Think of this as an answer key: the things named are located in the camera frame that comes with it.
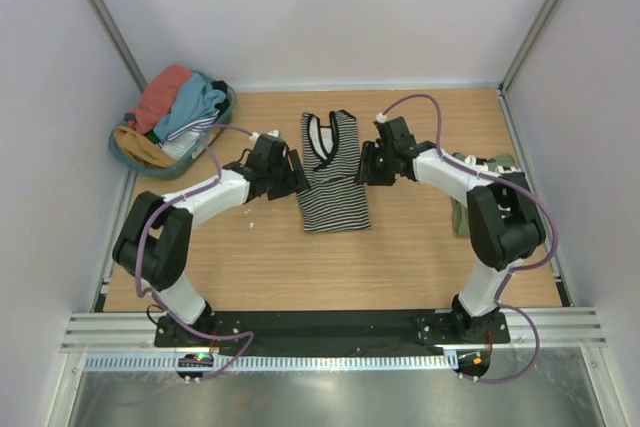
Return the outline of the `thin striped black tank top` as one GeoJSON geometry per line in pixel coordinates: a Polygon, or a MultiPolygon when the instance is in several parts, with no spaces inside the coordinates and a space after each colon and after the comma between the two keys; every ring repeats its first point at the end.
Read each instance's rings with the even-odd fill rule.
{"type": "Polygon", "coordinates": [[[309,112],[301,117],[303,172],[309,188],[297,195],[306,233],[371,228],[365,187],[356,182],[360,161],[358,122],[345,110],[328,122],[309,112]]]}

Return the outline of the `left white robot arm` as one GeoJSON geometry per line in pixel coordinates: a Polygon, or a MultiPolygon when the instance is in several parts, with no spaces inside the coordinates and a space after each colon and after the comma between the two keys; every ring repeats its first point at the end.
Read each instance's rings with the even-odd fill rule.
{"type": "Polygon", "coordinates": [[[252,141],[239,160],[217,165],[208,180],[163,196],[139,194],[112,250],[113,261],[134,278],[137,295],[153,295],[192,347],[212,334],[210,305],[186,274],[193,230],[263,195],[276,200],[309,188],[297,150],[271,133],[254,134],[252,141]]]}

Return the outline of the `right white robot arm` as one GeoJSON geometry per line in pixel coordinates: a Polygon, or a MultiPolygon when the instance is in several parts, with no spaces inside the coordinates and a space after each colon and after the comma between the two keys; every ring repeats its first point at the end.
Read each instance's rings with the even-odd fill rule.
{"type": "Polygon", "coordinates": [[[477,258],[452,308],[452,334],[472,343],[487,329],[484,316],[497,308],[496,293],[510,269],[519,267],[546,240],[540,213],[525,176],[474,169],[429,141],[417,142],[405,120],[380,114],[378,138],[362,145],[356,182],[392,186],[399,177],[430,185],[467,209],[469,235],[477,258]]]}

